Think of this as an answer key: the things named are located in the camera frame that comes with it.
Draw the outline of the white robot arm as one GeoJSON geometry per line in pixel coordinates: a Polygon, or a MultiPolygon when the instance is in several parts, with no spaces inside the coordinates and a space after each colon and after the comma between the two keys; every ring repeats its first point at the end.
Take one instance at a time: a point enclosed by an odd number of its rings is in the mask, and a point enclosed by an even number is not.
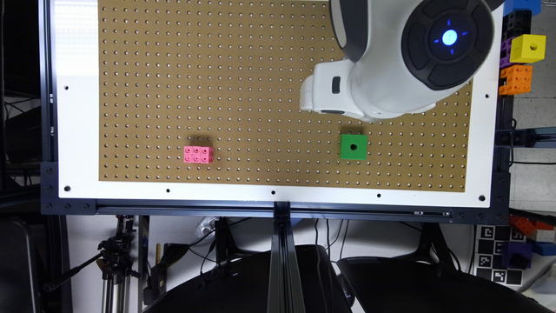
{"type": "Polygon", "coordinates": [[[468,83],[493,46],[486,0],[331,0],[343,59],[318,63],[301,110],[374,122],[432,109],[468,83]]]}

